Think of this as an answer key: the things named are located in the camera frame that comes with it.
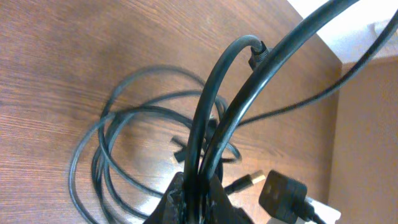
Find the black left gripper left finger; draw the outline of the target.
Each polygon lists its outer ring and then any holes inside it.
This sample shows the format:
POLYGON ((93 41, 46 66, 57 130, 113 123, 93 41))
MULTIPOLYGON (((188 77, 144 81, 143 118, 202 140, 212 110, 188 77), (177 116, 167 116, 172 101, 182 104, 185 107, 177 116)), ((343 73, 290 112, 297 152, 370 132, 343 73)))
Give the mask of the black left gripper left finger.
POLYGON ((185 207, 183 172, 178 172, 144 224, 184 224, 185 207))

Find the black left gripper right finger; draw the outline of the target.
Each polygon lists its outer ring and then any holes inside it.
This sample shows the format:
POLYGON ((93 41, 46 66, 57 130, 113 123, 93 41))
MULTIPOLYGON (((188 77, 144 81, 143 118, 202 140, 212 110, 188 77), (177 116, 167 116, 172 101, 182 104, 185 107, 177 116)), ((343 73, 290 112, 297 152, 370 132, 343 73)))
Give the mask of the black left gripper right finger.
POLYGON ((231 204, 217 176, 213 176, 210 181, 206 198, 205 223, 253 224, 242 208, 236 208, 231 204))

